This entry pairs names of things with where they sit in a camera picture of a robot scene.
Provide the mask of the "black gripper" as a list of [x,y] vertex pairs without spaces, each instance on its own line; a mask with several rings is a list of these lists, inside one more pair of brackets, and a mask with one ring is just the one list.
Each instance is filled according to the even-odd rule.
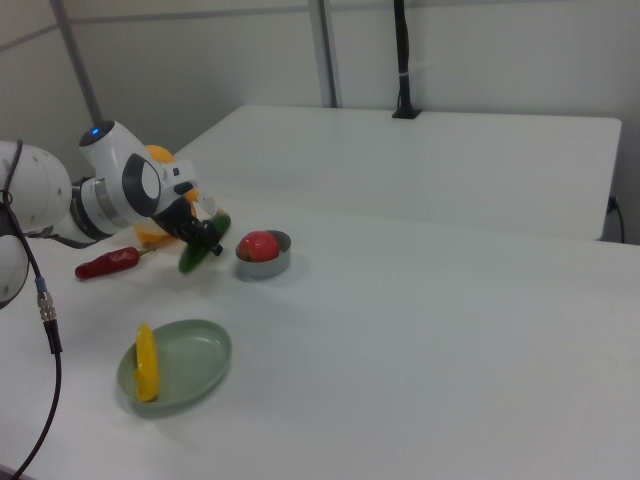
[[191,203],[184,197],[179,197],[168,208],[155,214],[152,220],[166,233],[185,242],[195,244],[203,255],[219,256],[223,247],[220,241],[224,229],[213,221],[203,221],[200,225],[192,214]]

